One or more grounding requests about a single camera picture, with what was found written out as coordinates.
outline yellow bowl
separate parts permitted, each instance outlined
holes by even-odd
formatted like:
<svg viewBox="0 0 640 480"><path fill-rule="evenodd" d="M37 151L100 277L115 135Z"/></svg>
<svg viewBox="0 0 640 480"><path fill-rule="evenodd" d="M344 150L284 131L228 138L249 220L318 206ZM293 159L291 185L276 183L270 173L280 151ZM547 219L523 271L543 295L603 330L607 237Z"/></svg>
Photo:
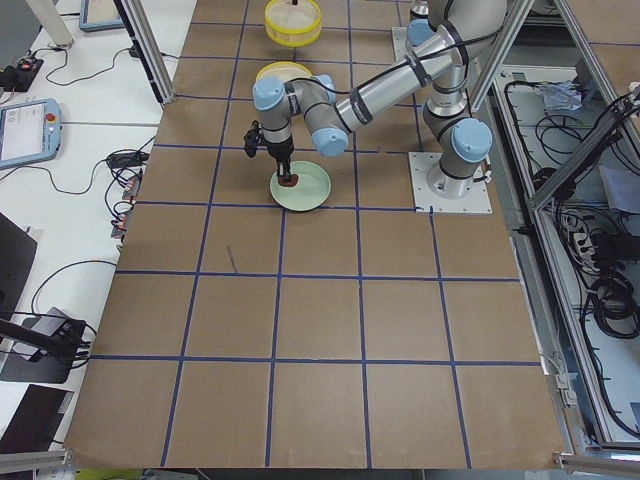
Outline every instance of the yellow bowl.
<svg viewBox="0 0 640 480"><path fill-rule="evenodd" d="M282 82L288 82L294 78L309 78L311 75L311 70L299 63L274 62L260 69L256 81L264 77L277 77Z"/></svg>
<svg viewBox="0 0 640 480"><path fill-rule="evenodd" d="M313 0L271 0L264 9L265 29L274 42L304 47L315 42L322 30L322 12Z"/></svg>

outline metal base plate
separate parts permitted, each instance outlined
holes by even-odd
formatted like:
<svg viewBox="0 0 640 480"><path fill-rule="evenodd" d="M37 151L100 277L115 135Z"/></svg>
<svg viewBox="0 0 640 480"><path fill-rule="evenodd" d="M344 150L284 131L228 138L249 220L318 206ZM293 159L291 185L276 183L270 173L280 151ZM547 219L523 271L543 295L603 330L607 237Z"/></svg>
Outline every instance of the metal base plate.
<svg viewBox="0 0 640 480"><path fill-rule="evenodd" d="M409 153L411 166L411 183L413 184L413 198L418 213L459 213L466 215L489 215L492 213L491 201L484 182L474 183L467 195L459 200L442 198L427 185L427 173L433 164L440 160L441 153ZM484 175L478 167L475 178Z"/></svg>
<svg viewBox="0 0 640 480"><path fill-rule="evenodd" d="M407 54L407 27L392 27L391 37L393 38L393 53L397 62L404 59Z"/></svg>

